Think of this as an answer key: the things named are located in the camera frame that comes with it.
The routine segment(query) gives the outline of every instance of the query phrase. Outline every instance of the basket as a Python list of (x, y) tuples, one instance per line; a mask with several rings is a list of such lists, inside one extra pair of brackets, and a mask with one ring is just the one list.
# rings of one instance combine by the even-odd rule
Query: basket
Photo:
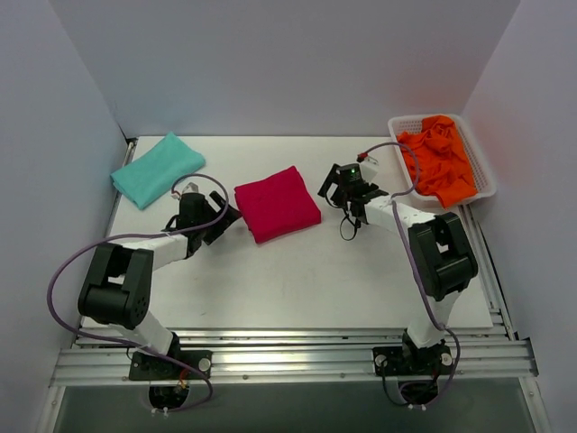
[[(418, 134), (421, 132), (421, 121), (431, 115), (403, 115), (400, 117), (393, 117), (389, 120), (389, 132), (391, 138), (396, 140), (397, 136), (407, 131), (410, 134)], [(485, 159), (484, 155), (479, 148), (475, 138), (473, 137), (471, 130), (466, 125), (466, 123), (458, 115), (446, 115), (453, 119), (463, 141), (463, 147), (465, 153), (469, 158), (469, 163), (471, 164), (472, 174), (475, 179), (475, 187), (477, 188), (477, 194), (472, 197), (468, 197), (461, 201), (460, 205), (466, 205), (472, 203), (478, 198), (486, 198), (493, 196), (497, 191), (497, 182), (489, 168), (489, 164)], [(395, 146), (395, 153), (397, 154), (398, 163), (400, 164), (403, 174), (408, 185), (412, 185), (413, 180), (408, 174), (407, 165), (403, 159), (403, 155), (398, 146)], [(419, 201), (424, 202), (427, 205), (440, 205), (439, 200), (435, 196), (422, 196), (416, 191), (411, 192), (411, 195)]]

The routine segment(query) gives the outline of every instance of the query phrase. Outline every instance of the crumpled orange cloth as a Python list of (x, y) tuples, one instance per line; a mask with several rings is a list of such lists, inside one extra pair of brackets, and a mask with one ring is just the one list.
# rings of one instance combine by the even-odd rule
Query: crumpled orange cloth
[[(399, 143), (410, 147), (420, 168), (417, 192), (436, 196), (443, 207), (451, 207), (477, 194), (472, 168), (454, 121), (446, 115), (423, 119), (420, 134), (404, 132)], [(402, 150), (411, 179), (415, 179), (415, 161)]]

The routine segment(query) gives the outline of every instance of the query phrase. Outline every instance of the cloth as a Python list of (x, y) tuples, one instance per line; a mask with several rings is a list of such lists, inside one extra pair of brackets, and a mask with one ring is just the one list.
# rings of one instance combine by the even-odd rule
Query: cloth
[(234, 189), (236, 205), (257, 244), (321, 222), (296, 167)]
[(205, 157), (190, 149), (175, 134), (154, 145), (138, 160), (111, 174), (114, 186), (140, 210), (170, 189), (180, 176), (205, 165)]
[[(477, 194), (471, 164), (463, 148), (461, 136), (454, 121), (446, 115), (423, 119), (420, 134), (404, 132), (399, 143), (410, 147), (420, 168), (417, 192), (436, 196), (445, 208)], [(415, 162), (407, 151), (403, 158), (411, 179), (415, 179)]]

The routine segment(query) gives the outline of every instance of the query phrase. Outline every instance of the purple cable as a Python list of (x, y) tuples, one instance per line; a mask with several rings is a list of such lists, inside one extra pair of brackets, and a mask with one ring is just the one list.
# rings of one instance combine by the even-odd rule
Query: purple cable
[[(376, 144), (376, 145), (372, 146), (370, 149), (368, 149), (367, 151), (365, 151), (365, 153), (372, 152), (375, 149), (379, 149), (380, 147), (385, 147), (385, 146), (398, 146), (401, 149), (405, 149), (411, 155), (411, 158), (413, 158), (413, 160), (415, 160), (415, 178), (413, 179), (413, 184), (406, 191), (396, 192), (392, 196), (390, 196), (390, 198), (393, 199), (395, 197), (406, 196), (407, 194), (410, 194), (411, 192), (413, 192), (415, 190), (415, 188), (417, 187), (418, 178), (419, 178), (419, 174), (420, 174), (420, 167), (418, 165), (418, 158), (415, 155), (415, 153), (413, 152), (413, 150), (410, 147), (408, 147), (406, 144), (396, 143), (396, 142)], [(426, 296), (425, 286), (423, 285), (423, 281), (421, 280), (421, 275), (418, 273), (417, 263), (415, 262), (415, 257), (413, 256), (413, 253), (411, 252), (411, 247), (410, 247), (410, 244), (408, 242), (408, 239), (405, 236), (405, 230), (403, 229), (403, 225), (400, 221), (400, 217), (398, 216), (397, 201), (396, 200), (392, 200), (392, 206), (393, 206), (393, 216), (395, 217), (395, 224), (397, 225), (398, 234), (400, 235), (400, 239), (403, 242), (403, 246), (405, 247), (405, 252), (407, 253), (408, 262), (411, 265), (411, 270), (413, 271), (413, 278), (415, 279), (415, 282), (417, 283), (418, 292), (421, 295), (421, 300), (423, 300), (423, 304), (425, 304), (426, 314), (428, 315), (429, 320), (431, 320), (431, 323), (433, 324), (433, 326), (435, 328), (437, 328), (439, 331), (446, 331), (451, 336), (451, 338), (454, 340), (455, 348), (457, 350), (457, 354), (456, 354), (456, 356), (454, 358), (454, 362), (453, 362), (453, 369), (449, 373), (449, 377), (447, 378), (447, 382), (445, 383), (445, 385), (441, 389), (441, 391), (439, 393), (437, 393), (437, 395), (430, 402), (428, 402), (426, 404), (426, 406), (428, 406), (428, 405), (436, 402), (446, 392), (446, 390), (449, 388), (449, 386), (453, 382), (454, 375), (457, 371), (457, 364), (459, 363), (459, 361), (461, 359), (461, 344), (459, 343), (459, 339), (457, 338), (457, 335), (452, 331), (451, 328), (447, 327), (444, 323), (439, 323), (437, 321), (437, 319), (435, 317), (435, 313), (433, 313), (433, 310), (431, 309), (431, 305), (429, 304), (429, 300)], [(403, 383), (398, 389), (399, 392), (401, 393), (401, 395), (402, 395), (403, 390), (413, 383), (415, 383), (415, 382)]]
[(102, 341), (107, 341), (109, 343), (117, 343), (119, 345), (124, 345), (124, 346), (129, 346), (129, 347), (136, 347), (140, 350), (142, 350), (143, 352), (146, 352), (149, 355), (153, 355), (156, 356), (164, 361), (168, 361), (171, 362), (175, 365), (177, 365), (180, 368), (183, 368), (185, 370), (190, 371), (191, 373), (193, 373), (195, 376), (199, 377), (200, 379), (202, 379), (205, 383), (206, 386), (208, 387), (208, 395), (198, 401), (193, 401), (192, 403), (190, 403), (187, 406), (181, 406), (179, 408), (170, 410), (170, 411), (179, 411), (179, 410), (186, 410), (186, 409), (191, 409), (194, 408), (202, 403), (205, 403), (207, 401), (209, 401), (212, 396), (213, 396), (213, 385), (212, 383), (208, 380), (208, 378), (199, 370), (197, 370), (196, 368), (191, 367), (190, 365), (187, 365), (185, 363), (180, 362), (178, 359), (174, 359), (170, 356), (166, 356), (163, 354), (158, 353), (157, 351), (155, 351), (154, 349), (151, 349), (149, 347), (142, 347), (141, 345), (139, 345), (138, 343), (135, 343), (131, 340), (125, 340), (123, 338), (116, 338), (114, 336), (99, 336), (97, 334), (92, 334), (86, 331), (83, 331), (81, 329), (76, 329), (75, 327), (71, 326), (70, 324), (66, 323), (60, 316), (59, 314), (56, 312), (56, 309), (54, 308), (54, 299), (52, 298), (53, 292), (54, 292), (54, 286), (56, 284), (56, 280), (59, 278), (59, 276), (62, 274), (62, 272), (72, 263), (74, 262), (78, 257), (80, 257), (82, 254), (86, 253), (87, 251), (90, 251), (91, 249), (99, 246), (100, 244), (106, 243), (106, 242), (111, 242), (111, 241), (116, 241), (118, 239), (127, 239), (127, 238), (137, 238), (137, 239), (157, 239), (159, 237), (163, 237), (166, 235), (182, 235), (188, 232), (194, 232), (196, 230), (203, 230), (207, 227), (210, 227), (214, 224), (216, 224), (218, 221), (220, 221), (221, 219), (223, 219), (224, 214), (226, 214), (226, 211), (228, 210), (228, 206), (229, 206), (229, 198), (228, 198), (228, 193), (226, 192), (226, 188), (224, 187), (224, 185), (222, 183), (220, 183), (218, 180), (214, 179), (211, 176), (205, 175), (205, 174), (199, 174), (199, 173), (195, 173), (195, 174), (186, 174), (184, 176), (181, 176), (180, 178), (178, 178), (173, 184), (172, 184), (172, 188), (174, 189), (175, 185), (177, 183), (179, 183), (181, 180), (186, 179), (186, 178), (191, 178), (191, 177), (196, 177), (196, 178), (204, 178), (204, 179), (208, 179), (213, 181), (218, 188), (220, 188), (223, 193), (224, 193), (224, 207), (223, 210), (220, 212), (220, 214), (218, 214), (218, 216), (211, 222), (209, 223), (205, 223), (202, 224), (200, 226), (194, 226), (194, 227), (189, 227), (189, 228), (183, 228), (181, 230), (176, 230), (174, 232), (170, 232), (168, 233), (158, 233), (155, 235), (145, 235), (145, 234), (139, 234), (139, 233), (128, 233), (128, 234), (123, 234), (123, 235), (113, 235), (113, 236), (108, 236), (105, 237), (104, 239), (101, 239), (99, 241), (95, 241), (92, 244), (89, 244), (87, 246), (85, 246), (84, 248), (81, 248), (80, 250), (76, 251), (75, 253), (73, 253), (68, 259), (66, 259), (66, 261), (64, 261), (64, 263), (54, 272), (54, 275), (52, 275), (52, 278), (50, 278), (50, 282), (48, 284), (48, 290), (46, 292), (46, 303), (48, 304), (48, 311), (50, 312), (50, 315), (52, 316), (52, 318), (54, 318), (54, 320), (56, 320), (56, 322), (63, 327), (64, 329), (70, 331), (72, 334), (76, 334), (77, 336), (84, 336), (86, 338), (94, 338), (95, 340), (102, 340)]

